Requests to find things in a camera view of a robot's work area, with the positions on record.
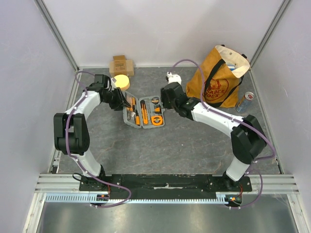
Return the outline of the orange handled pliers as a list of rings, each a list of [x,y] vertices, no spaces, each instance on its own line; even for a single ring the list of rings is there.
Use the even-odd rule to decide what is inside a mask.
[[[130,121],[131,119],[133,119],[135,117],[135,111],[133,110],[133,108],[128,108],[126,107],[126,116],[127,116],[127,120]]]

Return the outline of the orange screwdriver thin shaft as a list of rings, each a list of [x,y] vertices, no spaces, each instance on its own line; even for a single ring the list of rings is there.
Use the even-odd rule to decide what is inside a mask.
[[[131,97],[131,111],[133,114],[136,113],[136,99],[134,97]]]

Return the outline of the orange screwdriver thick shaft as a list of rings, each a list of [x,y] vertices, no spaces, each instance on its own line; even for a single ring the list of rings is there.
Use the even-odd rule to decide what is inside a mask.
[[[135,110],[135,124],[137,126],[140,126],[140,116],[138,114],[138,110],[136,109],[136,107],[134,108],[134,110]]]

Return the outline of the grey plastic tool case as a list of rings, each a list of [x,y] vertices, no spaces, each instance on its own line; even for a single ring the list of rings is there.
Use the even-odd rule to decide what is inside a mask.
[[[124,96],[130,107],[124,107],[124,123],[134,128],[153,129],[163,127],[164,107],[161,103],[160,96],[149,96],[138,99],[128,91]]]

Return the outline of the orange utility knife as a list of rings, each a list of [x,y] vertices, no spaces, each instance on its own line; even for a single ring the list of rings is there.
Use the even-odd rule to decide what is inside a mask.
[[[141,112],[142,112],[142,117],[143,117],[143,124],[148,125],[148,112],[147,112],[146,103],[144,100],[142,100],[140,104],[141,104]]]

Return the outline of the orange tape measure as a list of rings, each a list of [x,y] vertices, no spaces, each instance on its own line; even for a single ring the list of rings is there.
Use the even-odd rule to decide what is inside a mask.
[[[162,116],[151,116],[151,123],[154,126],[160,126],[163,124],[163,117]]]

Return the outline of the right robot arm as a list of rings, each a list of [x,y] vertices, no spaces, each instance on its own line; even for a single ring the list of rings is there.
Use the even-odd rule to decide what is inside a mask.
[[[245,172],[267,145],[258,134],[264,133],[256,117],[235,116],[210,106],[205,107],[205,103],[198,98],[187,97],[177,82],[161,88],[160,93],[165,109],[174,109],[181,117],[204,123],[230,138],[234,158],[223,174],[222,183],[228,191],[238,188]]]

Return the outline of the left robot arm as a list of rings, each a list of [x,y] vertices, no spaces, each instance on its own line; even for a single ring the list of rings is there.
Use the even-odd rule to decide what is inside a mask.
[[[130,103],[121,89],[116,87],[115,79],[107,75],[95,74],[94,82],[84,86],[83,90],[81,97],[72,107],[64,113],[54,115],[54,146],[78,165],[84,177],[91,178],[90,185],[95,190],[103,190],[107,185],[122,188],[107,182],[103,166],[95,160],[90,151],[86,120],[101,103],[107,103],[114,111],[130,107]]]

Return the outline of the orange bit set holder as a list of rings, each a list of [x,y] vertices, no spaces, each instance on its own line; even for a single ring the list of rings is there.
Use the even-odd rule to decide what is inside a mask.
[[[156,114],[160,114],[161,113],[161,105],[160,104],[155,105],[154,112]]]

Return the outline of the yellow round sponge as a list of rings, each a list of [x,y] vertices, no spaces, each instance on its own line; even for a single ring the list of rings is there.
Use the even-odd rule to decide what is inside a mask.
[[[120,88],[121,91],[126,91],[130,87],[130,79],[124,74],[116,75],[112,78],[112,81],[115,87]]]

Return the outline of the brown cardboard box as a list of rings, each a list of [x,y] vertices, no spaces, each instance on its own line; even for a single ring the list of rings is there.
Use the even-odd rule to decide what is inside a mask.
[[[116,75],[134,76],[134,62],[126,59],[125,55],[113,56],[109,65],[109,73],[112,77]]]

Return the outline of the yellow Trader Joe's tote bag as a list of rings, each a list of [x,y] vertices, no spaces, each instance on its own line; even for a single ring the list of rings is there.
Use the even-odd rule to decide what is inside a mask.
[[[249,68],[246,55],[224,45],[216,45],[187,83],[186,94],[202,98],[215,108],[235,107],[239,86]]]

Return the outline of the blue drink can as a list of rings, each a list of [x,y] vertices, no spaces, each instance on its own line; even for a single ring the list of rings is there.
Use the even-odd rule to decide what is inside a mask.
[[[246,92],[236,106],[237,112],[244,112],[254,99],[254,93]]]

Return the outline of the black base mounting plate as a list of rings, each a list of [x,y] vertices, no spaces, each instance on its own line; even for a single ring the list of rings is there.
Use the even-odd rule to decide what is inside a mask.
[[[214,197],[216,192],[252,191],[249,177],[232,182],[211,174],[112,174],[104,181],[128,188],[134,197]]]

